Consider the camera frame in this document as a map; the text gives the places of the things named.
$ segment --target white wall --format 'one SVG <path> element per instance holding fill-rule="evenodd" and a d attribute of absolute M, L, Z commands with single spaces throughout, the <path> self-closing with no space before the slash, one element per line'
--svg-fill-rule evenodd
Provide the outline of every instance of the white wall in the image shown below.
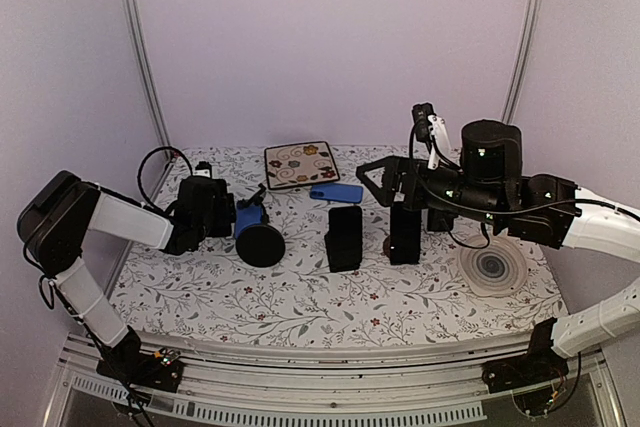
<path fill-rule="evenodd" d="M 499 117 L 526 0 L 139 0 L 180 146 L 406 143 L 431 101 L 453 142 Z"/>
<path fill-rule="evenodd" d="M 40 300 L 18 214 L 61 169 L 134 194 L 156 139 L 121 0 L 0 0 L 0 59 L 0 425 L 30 427 L 69 322 Z M 104 282 L 122 243 L 94 240 L 85 258 Z"/>
<path fill-rule="evenodd" d="M 640 206 L 640 3 L 543 0 L 516 123 L 526 172 L 550 172 Z M 587 251 L 549 251 L 578 310 L 640 276 L 640 266 Z M 640 425 L 640 333 L 605 347 L 630 426 Z"/>

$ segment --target black rectangular object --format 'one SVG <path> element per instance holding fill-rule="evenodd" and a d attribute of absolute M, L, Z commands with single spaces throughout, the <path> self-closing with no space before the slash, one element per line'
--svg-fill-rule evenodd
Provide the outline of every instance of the black rectangular object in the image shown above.
<path fill-rule="evenodd" d="M 391 206 L 391 265 L 420 262 L 422 211 L 406 210 L 402 205 L 402 202 L 395 202 Z"/>
<path fill-rule="evenodd" d="M 362 209 L 329 210 L 329 232 L 324 237 L 331 272 L 357 270 L 362 262 Z"/>

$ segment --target leaf pattern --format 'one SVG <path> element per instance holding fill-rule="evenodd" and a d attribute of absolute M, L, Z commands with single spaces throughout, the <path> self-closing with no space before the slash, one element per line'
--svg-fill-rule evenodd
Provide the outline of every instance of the leaf pattern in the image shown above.
<path fill-rule="evenodd" d="M 342 181 L 358 184 L 355 169 L 405 147 L 333 147 Z M 187 149 L 192 163 L 207 160 L 237 199 L 265 180 L 263 149 Z M 176 163 L 157 203 L 166 207 L 187 175 Z M 535 322 L 566 313 L 540 249 L 517 242 L 527 260 L 524 287 L 500 299 L 475 296 L 460 275 L 457 249 L 446 234 L 423 234 L 419 265 L 391 266 L 382 253 L 389 211 L 365 190 L 360 269 L 329 272 L 323 236 L 335 203 L 313 200 L 310 188 L 268 193 L 271 225 L 287 252 L 270 269 L 244 264 L 234 241 L 207 239 L 197 252 L 171 257 L 135 245 L 111 302 L 138 330 L 249 345 L 331 348 L 433 344 L 528 331 Z M 456 220 L 461 240 L 478 233 Z"/>

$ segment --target blue smartphone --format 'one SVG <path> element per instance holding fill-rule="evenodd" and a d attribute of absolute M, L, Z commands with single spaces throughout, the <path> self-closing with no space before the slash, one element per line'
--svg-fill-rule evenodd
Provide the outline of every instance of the blue smartphone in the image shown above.
<path fill-rule="evenodd" d="M 331 200 L 346 204 L 359 204 L 362 202 L 363 189 L 359 185 L 347 184 L 320 184 L 311 187 L 309 194 L 312 199 Z"/>

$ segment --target brown flower design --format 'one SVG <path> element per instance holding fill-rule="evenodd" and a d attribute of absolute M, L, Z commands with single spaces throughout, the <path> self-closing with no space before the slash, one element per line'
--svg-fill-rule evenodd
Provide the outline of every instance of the brown flower design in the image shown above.
<path fill-rule="evenodd" d="M 305 155 L 315 155 L 318 153 L 318 148 L 315 145 L 305 145 L 302 150 Z"/>

